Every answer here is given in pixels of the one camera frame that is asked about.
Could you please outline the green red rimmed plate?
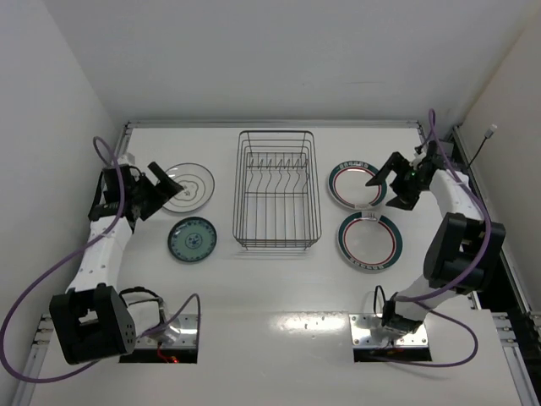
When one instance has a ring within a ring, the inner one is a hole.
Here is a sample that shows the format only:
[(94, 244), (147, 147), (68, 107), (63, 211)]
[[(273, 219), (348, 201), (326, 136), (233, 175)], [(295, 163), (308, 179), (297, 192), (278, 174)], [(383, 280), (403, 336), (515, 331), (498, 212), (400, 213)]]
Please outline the green red rimmed plate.
[(350, 265), (366, 272), (382, 272), (402, 256), (403, 238), (387, 216), (358, 211), (347, 216), (336, 233), (337, 248)]
[(351, 210), (368, 210), (381, 204), (387, 195), (387, 184), (367, 186), (378, 172), (374, 165), (359, 160), (341, 162), (332, 168), (327, 186), (331, 197)]

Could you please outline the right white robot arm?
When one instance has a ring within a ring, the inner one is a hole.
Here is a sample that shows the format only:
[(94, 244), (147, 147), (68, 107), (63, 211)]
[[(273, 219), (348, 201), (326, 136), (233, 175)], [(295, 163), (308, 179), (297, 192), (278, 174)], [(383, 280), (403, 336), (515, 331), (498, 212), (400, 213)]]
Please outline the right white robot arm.
[(505, 227), (490, 220), (469, 187), (469, 177), (444, 166), (434, 152), (412, 162), (394, 152), (367, 182), (381, 185), (389, 176), (395, 197), (389, 207), (411, 211), (424, 191), (436, 199), (441, 224), (424, 257), (421, 276), (386, 300), (381, 325), (395, 334), (414, 333), (426, 315), (449, 299), (485, 289), (505, 239)]

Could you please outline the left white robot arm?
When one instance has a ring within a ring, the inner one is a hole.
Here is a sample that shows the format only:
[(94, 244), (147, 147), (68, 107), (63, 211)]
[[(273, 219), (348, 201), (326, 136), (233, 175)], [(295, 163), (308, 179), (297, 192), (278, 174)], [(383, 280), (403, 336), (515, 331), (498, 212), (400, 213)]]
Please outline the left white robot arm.
[(131, 354), (137, 338), (165, 320), (156, 294), (127, 304), (117, 290), (123, 253), (137, 222), (159, 211), (182, 186), (155, 162), (152, 183), (138, 168), (122, 163), (102, 172), (90, 209), (89, 247), (65, 293), (52, 297), (49, 311), (65, 360), (71, 365)]

